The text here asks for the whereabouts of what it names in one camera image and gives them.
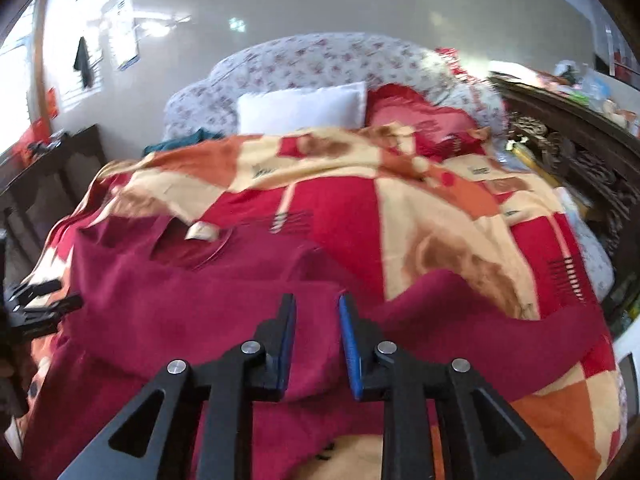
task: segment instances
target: triangular cutout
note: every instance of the triangular cutout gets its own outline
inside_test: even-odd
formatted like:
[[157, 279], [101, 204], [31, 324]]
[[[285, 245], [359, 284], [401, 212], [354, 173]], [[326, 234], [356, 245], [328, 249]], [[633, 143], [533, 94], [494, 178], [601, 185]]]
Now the triangular cutout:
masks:
[[524, 436], [487, 392], [480, 389], [473, 390], [471, 398], [489, 453], [493, 456], [500, 456], [518, 449], [524, 442]]
[[142, 458], [162, 408], [164, 392], [154, 391], [109, 439], [111, 449]]

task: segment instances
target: maroon sweater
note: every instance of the maroon sweater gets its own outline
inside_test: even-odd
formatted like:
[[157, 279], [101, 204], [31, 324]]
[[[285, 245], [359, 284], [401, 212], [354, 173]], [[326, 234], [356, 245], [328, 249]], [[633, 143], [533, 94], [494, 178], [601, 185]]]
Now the maroon sweater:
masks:
[[175, 219], [112, 217], [78, 233], [72, 286], [85, 306], [65, 321], [26, 435], [34, 478], [57, 478], [172, 359], [197, 365], [251, 338], [286, 292], [298, 307], [289, 389], [254, 408], [255, 479], [286, 478], [336, 436], [382, 433], [381, 403], [357, 404], [348, 387], [337, 311], [345, 290], [387, 338], [424, 360], [468, 358], [507, 400], [562, 376], [604, 330], [597, 307], [583, 304], [509, 319], [447, 270], [381, 303], [308, 240], [251, 226], [216, 242], [185, 232]]

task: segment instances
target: teal cloth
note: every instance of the teal cloth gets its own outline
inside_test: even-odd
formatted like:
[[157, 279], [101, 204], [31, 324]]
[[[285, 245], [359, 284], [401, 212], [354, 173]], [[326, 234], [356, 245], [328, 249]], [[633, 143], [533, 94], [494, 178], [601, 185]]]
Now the teal cloth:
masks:
[[185, 146], [193, 146], [203, 140], [223, 139], [224, 137], [224, 134], [219, 132], [213, 133], [201, 128], [190, 136], [181, 137], [180, 139], [166, 140], [165, 142], [147, 146], [142, 150], [142, 156], [147, 156], [151, 152], [168, 152], [169, 150], [184, 148]]

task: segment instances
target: floral headboard cover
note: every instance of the floral headboard cover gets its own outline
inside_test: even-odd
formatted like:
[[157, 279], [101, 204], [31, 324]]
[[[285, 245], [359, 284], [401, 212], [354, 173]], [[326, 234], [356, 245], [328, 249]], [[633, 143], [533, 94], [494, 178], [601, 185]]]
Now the floral headboard cover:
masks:
[[433, 50], [363, 32], [305, 34], [261, 43], [220, 61], [206, 79], [174, 94], [164, 109], [163, 140], [199, 128], [237, 131], [236, 101], [247, 92], [321, 88], [366, 81], [411, 86], [433, 104], [462, 108], [495, 133], [506, 126], [504, 105], [488, 83], [460, 82]]

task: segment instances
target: dark wooden furniture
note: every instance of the dark wooden furniture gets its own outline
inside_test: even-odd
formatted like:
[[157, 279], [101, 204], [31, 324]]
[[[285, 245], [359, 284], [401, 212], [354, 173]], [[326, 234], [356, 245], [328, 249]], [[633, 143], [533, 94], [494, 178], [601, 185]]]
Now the dark wooden furniture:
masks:
[[23, 243], [18, 240], [15, 230], [11, 228], [10, 216], [15, 215], [36, 247], [42, 248], [45, 240], [38, 234], [27, 211], [36, 201], [42, 180], [55, 175], [58, 176], [62, 189], [68, 197], [69, 212], [73, 211], [73, 208], [79, 203], [79, 198], [69, 181], [66, 164], [75, 153], [95, 157], [101, 167], [106, 164], [100, 143], [100, 131], [96, 124], [76, 134], [64, 137], [59, 146], [40, 156], [28, 168], [21, 171], [0, 194], [0, 211], [4, 216], [4, 225], [7, 227], [8, 235], [18, 252], [32, 265], [34, 265], [33, 259], [28, 256]]
[[547, 127], [545, 138], [534, 140], [540, 167], [596, 205], [599, 215], [587, 222], [614, 266], [616, 283], [602, 302], [613, 322], [640, 292], [640, 140], [559, 95], [497, 76], [491, 81], [516, 121], [517, 116], [528, 116]]

